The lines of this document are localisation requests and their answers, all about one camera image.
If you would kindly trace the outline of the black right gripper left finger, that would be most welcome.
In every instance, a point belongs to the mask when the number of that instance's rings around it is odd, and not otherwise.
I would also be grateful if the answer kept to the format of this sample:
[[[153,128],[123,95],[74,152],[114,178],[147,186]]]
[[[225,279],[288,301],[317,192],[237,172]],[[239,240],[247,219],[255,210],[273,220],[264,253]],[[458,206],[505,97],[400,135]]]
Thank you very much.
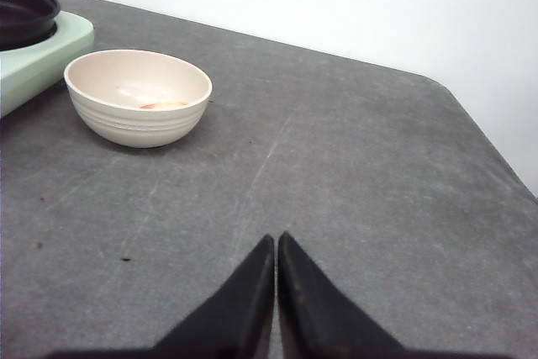
[[[222,286],[156,344],[159,358],[252,358],[272,322],[274,239],[264,235]]]

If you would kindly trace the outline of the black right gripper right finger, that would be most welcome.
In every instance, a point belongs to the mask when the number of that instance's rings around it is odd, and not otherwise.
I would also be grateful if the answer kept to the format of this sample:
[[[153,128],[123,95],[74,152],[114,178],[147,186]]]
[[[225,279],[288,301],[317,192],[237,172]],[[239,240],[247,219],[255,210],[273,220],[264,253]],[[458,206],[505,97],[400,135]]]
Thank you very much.
[[[278,239],[277,295],[293,348],[303,358],[367,358],[404,351],[287,231]]]

